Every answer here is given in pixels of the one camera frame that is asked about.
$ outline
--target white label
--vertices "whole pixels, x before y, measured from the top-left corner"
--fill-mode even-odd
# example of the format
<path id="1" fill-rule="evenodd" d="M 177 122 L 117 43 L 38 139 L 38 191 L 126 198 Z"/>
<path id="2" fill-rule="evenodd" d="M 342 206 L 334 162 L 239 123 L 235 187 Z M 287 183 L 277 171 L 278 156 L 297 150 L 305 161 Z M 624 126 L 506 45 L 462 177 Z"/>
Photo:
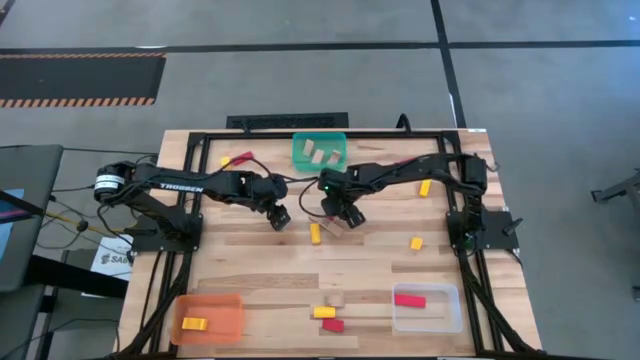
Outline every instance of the white label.
<path id="1" fill-rule="evenodd" d="M 97 183 L 93 188 L 95 190 L 104 189 L 104 188 L 117 189 L 118 188 L 118 183 L 114 183 L 114 182 L 111 182 L 111 181 L 103 181 L 103 182 Z"/>
<path id="2" fill-rule="evenodd" d="M 177 191 L 189 191 L 189 192 L 202 192 L 202 188 L 196 186 L 185 186 L 185 185 L 174 185 L 174 184 L 165 184 L 160 183 L 161 189 L 166 190 L 177 190 Z"/>
<path id="3" fill-rule="evenodd" d="M 120 184 L 124 184 L 124 179 L 121 178 L 120 176 L 115 176 L 115 175 L 100 175 L 96 178 L 96 183 L 99 183 L 101 181 L 115 181 Z"/>

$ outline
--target yellow block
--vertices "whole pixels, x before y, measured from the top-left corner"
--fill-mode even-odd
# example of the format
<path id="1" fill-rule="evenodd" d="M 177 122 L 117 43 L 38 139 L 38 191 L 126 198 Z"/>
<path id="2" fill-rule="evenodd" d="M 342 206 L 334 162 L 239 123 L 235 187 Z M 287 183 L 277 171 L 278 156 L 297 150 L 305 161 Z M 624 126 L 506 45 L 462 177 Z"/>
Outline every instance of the yellow block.
<path id="1" fill-rule="evenodd" d="M 319 224 L 311 224 L 311 243 L 313 245 L 318 245 L 322 243 L 322 238 L 320 237 L 320 225 Z"/>
<path id="2" fill-rule="evenodd" d="M 422 249 L 422 239 L 421 238 L 412 238 L 411 239 L 411 250 L 420 250 Z"/>
<path id="3" fill-rule="evenodd" d="M 313 308 L 313 317 L 328 319 L 336 317 L 336 308 L 331 306 L 316 306 Z"/>
<path id="4" fill-rule="evenodd" d="M 229 162 L 231 162 L 231 158 L 228 156 L 223 156 L 220 158 L 220 166 L 225 166 Z M 231 169 L 231 165 L 227 166 L 225 169 Z"/>
<path id="5" fill-rule="evenodd" d="M 207 319 L 201 318 L 184 318 L 182 320 L 182 328 L 184 330 L 200 330 L 207 329 Z"/>
<path id="6" fill-rule="evenodd" d="M 422 184 L 420 184 L 420 197 L 427 197 L 427 195 L 429 195 L 430 187 L 431 180 L 422 180 Z"/>

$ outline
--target concrete floor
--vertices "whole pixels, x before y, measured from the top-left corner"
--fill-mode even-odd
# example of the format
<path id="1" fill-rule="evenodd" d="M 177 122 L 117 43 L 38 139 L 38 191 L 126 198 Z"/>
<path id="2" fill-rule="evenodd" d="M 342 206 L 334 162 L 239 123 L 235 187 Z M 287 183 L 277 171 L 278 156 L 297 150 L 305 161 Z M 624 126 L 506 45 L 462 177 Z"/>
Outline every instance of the concrete floor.
<path id="1" fill-rule="evenodd" d="M 449 41 L 640 38 L 632 0 L 441 3 Z M 429 2 L 17 0 L 0 27 L 3 48 L 377 40 L 436 41 Z M 518 235 L 544 348 L 636 359 L 640 306 L 630 287 L 640 284 L 639 229 L 626 200 L 596 205 L 589 191 L 640 165 L 640 48 L 452 57 L 467 125 L 488 129 L 507 203 L 525 219 Z M 453 126 L 439 51 L 170 54 L 156 105 L 2 109 L 0 144 L 157 151 L 165 129 L 222 128 L 227 115 L 329 111 L 348 111 L 352 127 L 390 127 L 400 112 L 414 127 Z M 91 183 L 99 166 L 120 158 L 66 153 L 58 186 Z M 88 193 L 61 198 L 95 209 Z M 128 222 L 124 214 L 112 220 Z M 59 241 L 54 232 L 43 237 Z M 113 333 L 101 330 L 56 335 L 51 359 L 74 358 L 77 341 L 104 355 Z"/>

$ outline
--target orange plastic container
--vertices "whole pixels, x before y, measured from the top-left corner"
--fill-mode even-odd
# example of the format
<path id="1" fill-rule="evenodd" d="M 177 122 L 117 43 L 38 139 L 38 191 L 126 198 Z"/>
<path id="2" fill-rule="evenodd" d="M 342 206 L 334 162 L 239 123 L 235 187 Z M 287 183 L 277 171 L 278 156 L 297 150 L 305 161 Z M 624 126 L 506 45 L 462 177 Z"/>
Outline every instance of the orange plastic container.
<path id="1" fill-rule="evenodd" d="M 185 317 L 207 319 L 207 328 L 184 330 Z M 175 345 L 233 343 L 240 341 L 243 328 L 240 295 L 182 295 L 174 307 L 171 342 Z"/>

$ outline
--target wooden table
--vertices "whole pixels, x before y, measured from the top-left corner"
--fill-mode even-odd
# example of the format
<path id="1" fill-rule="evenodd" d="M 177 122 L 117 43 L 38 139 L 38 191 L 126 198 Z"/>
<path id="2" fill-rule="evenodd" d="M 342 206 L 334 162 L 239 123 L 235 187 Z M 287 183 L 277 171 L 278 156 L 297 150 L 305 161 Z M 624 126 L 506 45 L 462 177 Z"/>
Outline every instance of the wooden table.
<path id="1" fill-rule="evenodd" d="M 213 130 L 208 132 L 229 132 Z M 493 164 L 489 137 L 483 131 L 459 130 L 462 151 L 478 153 Z M 189 131 L 165 133 L 159 166 L 182 169 Z M 207 172 L 219 168 L 222 156 L 251 150 L 272 172 L 303 177 L 293 169 L 290 140 L 215 140 Z M 389 164 L 436 153 L 431 139 L 358 139 L 348 141 L 348 163 Z M 194 168 L 200 154 L 196 153 Z M 262 170 L 253 163 L 242 170 Z M 306 184 L 290 184 L 282 203 L 291 222 L 282 232 L 271 229 L 264 214 L 211 200 L 202 202 L 205 218 L 201 247 L 193 257 L 188 293 L 239 293 L 245 302 L 246 326 L 242 342 L 225 346 L 181 346 L 180 357 L 214 356 L 464 356 L 474 355 L 468 313 L 457 259 L 449 246 L 445 225 L 448 210 L 444 185 L 433 182 L 428 198 L 418 197 L 419 183 L 387 187 L 357 203 L 367 222 L 335 239 L 323 232 L 323 243 L 312 246 L 309 220 L 297 204 Z M 152 193 L 175 204 L 176 193 Z M 304 197 L 310 210 L 320 212 L 323 195 L 312 189 Z M 496 173 L 489 173 L 484 196 L 487 208 L 505 206 Z M 409 241 L 424 239 L 422 250 Z M 498 308 L 530 345 L 540 341 L 529 296 L 517 262 L 504 251 L 486 251 L 487 266 Z M 120 321 L 120 336 L 128 344 L 137 333 L 155 254 L 135 259 Z M 177 273 L 177 261 L 174 274 Z M 163 259 L 160 261 L 148 314 L 155 308 Z M 391 289 L 399 282 L 455 285 L 460 293 L 463 330 L 458 334 L 398 333 L 392 327 Z M 345 331 L 334 334 L 310 319 L 310 307 L 322 305 L 324 295 L 344 295 L 338 316 Z M 485 348 L 491 348 L 488 321 L 478 302 Z M 172 326 L 167 313 L 160 349 L 166 349 Z"/>

